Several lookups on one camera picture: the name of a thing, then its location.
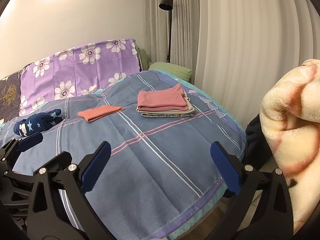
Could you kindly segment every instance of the lamp shade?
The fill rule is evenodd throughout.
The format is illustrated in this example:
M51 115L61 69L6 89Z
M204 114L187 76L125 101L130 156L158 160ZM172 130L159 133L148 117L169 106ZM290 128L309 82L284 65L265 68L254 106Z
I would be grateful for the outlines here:
M173 8L173 0L162 0L159 7L162 10L171 11Z

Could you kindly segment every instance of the purple floral pillowcase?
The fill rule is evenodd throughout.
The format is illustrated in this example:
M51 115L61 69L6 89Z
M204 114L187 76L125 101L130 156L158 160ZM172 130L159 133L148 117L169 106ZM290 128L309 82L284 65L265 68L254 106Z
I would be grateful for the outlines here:
M139 71L133 39L89 43L59 51L23 68L19 116L37 111L45 102L107 88Z

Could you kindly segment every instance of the white curtain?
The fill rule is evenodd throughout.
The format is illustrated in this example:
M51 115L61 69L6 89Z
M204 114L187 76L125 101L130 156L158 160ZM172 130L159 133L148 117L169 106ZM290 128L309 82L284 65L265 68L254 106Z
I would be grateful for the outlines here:
M166 62L169 14L159 8L161 0L146 0L146 53L152 62ZM171 60L193 70L195 75L199 39L199 1L173 0Z
M200 0L195 85L245 128L286 72L320 57L319 42L309 0Z

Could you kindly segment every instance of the metal screw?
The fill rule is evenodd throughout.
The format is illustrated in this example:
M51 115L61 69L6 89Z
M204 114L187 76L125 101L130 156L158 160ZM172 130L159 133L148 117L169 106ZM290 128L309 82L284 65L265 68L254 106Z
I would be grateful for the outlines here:
M282 170L279 169L279 168L276 168L276 169L275 169L275 172L276 172L276 174L278 174L278 175L281 175L281 174L282 174Z
M42 175L42 174L45 174L46 171L47 171L46 168L41 168L41 169L39 170L39 173Z
M68 170L69 170L69 171L74 171L74 170L76 170L76 168L77 168L77 165L75 165L75 164L70 164L70 165L68 166Z
M244 169L245 169L246 171L253 171L253 167L252 167L251 165L246 165L246 166L244 166Z

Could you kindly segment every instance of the triangle pattern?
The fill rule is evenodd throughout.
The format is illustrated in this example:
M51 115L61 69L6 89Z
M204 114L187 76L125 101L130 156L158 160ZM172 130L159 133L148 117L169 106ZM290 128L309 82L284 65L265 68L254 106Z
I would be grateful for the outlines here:
M211 103L208 103L208 107L210 108L210 110L218 109L216 106L214 106L214 105L211 104Z
M210 99L203 98L203 97L201 97L201 96L199 96L199 98L200 98L203 102L205 102L205 103L209 103L209 102L211 102L211 100L210 100Z
M222 117L224 117L224 116L226 115L226 114L220 112L220 111L217 110L217 109L215 109L215 111L216 111L216 114L217 114L217 116L218 116L219 118L222 118Z

